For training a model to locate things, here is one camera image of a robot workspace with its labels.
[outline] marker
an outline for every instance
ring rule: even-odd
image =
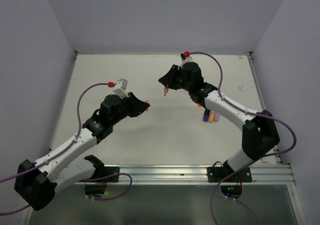
[[[169,92],[169,88],[165,86],[163,91],[164,91],[164,95],[167,95],[167,93]]]
[[[204,110],[204,114],[203,114],[203,119],[202,119],[202,120],[203,120],[204,122],[208,122],[209,115],[210,115],[210,110],[206,108],[206,109]]]
[[[220,119],[220,114],[216,112],[216,113],[214,114],[214,121],[215,121],[215,122],[218,122],[219,119]]]
[[[145,102],[148,104],[148,103],[149,103],[149,100],[145,100]],[[146,109],[146,111],[148,111],[148,108]]]
[[[209,123],[213,123],[215,120],[215,111],[210,111],[210,115],[209,115],[209,119],[208,119],[208,122]]]

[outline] white tabletop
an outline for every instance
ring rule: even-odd
[[[246,56],[217,55],[224,79],[222,92],[248,108],[261,111],[254,78]],[[213,60],[193,56],[206,82],[218,86],[220,73]],[[172,64],[179,65],[178,55],[79,55],[72,74],[53,149],[77,131],[76,105],[80,94],[95,83],[128,80],[127,92],[140,100],[149,100],[150,108],[139,117],[125,118],[113,133],[77,159],[95,155],[113,165],[207,165],[224,162],[240,147],[241,131],[224,117],[218,122],[203,122],[204,109],[192,102],[184,90],[170,90],[164,97],[158,79]],[[82,123],[100,107],[112,91],[95,87],[80,105]],[[275,164],[274,157],[257,164]]]

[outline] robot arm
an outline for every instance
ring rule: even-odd
[[[259,160],[279,142],[279,135],[273,120],[247,114],[257,113],[226,96],[221,97],[218,88],[204,81],[201,69],[193,62],[190,56],[181,54],[180,66],[173,65],[169,72],[158,81],[164,85],[164,91],[168,89],[186,90],[192,101],[209,110],[214,110],[227,118],[242,131],[241,149],[223,163],[224,177],[237,171],[249,162]],[[224,98],[245,110],[238,111],[224,101]],[[264,110],[261,114],[272,116]]]
[[[79,133],[35,162],[25,160],[19,165],[18,173],[24,174],[16,178],[14,189],[34,210],[44,208],[56,192],[73,183],[105,175],[103,163],[92,155],[80,163],[70,163],[110,135],[115,124],[126,117],[137,117],[148,109],[148,103],[137,99],[132,92],[126,92],[127,83],[125,79],[115,83],[115,94],[105,97],[100,109],[82,125]]]

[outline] white connector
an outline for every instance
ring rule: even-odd
[[[126,79],[124,78],[119,79],[114,84],[112,91],[114,92],[114,94],[118,95],[122,99],[128,98],[129,96],[126,92],[127,85],[128,85],[128,81]]]

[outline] purple marker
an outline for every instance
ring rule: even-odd
[[[218,122],[218,121],[219,121],[219,118],[220,118],[220,114],[217,113],[217,112],[215,112],[215,114],[214,114],[214,121],[215,121],[215,122]]]
[[[204,110],[204,114],[203,114],[203,119],[202,119],[202,121],[208,122],[209,115],[210,115],[210,110],[209,110],[209,109],[205,109],[205,110]]]

